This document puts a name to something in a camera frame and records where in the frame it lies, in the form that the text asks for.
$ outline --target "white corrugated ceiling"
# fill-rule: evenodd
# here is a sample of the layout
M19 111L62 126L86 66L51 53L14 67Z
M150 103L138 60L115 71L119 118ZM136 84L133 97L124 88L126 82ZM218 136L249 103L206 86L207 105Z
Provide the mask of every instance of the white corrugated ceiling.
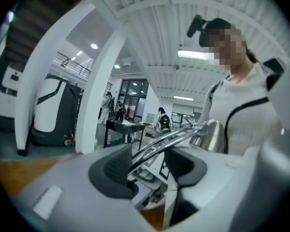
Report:
M118 29L128 28L128 50L151 86L163 98L193 98L202 106L207 89L226 72L207 61L178 58L179 48L202 51L198 34L187 29L196 14L206 20L221 17L246 36L260 61L290 58L290 26L272 0L92 0L104 19Z

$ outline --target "wooden stair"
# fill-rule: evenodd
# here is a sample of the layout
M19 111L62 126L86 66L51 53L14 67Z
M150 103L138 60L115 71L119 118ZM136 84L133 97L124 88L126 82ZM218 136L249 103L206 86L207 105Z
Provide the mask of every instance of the wooden stair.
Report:
M1 59L24 67L37 43L80 0L21 0L7 32Z

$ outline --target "column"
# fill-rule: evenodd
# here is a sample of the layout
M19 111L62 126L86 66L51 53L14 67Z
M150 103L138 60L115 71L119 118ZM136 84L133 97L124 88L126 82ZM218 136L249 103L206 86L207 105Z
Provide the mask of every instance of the column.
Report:
M94 151L95 135L104 90L118 54L126 40L120 29L113 32L97 60L90 67L77 119L76 151Z
M94 5L89 0L82 0L46 32L30 55L20 79L15 105L15 136L19 155L27 155L26 142L34 114L36 92L56 52L73 28L93 9Z

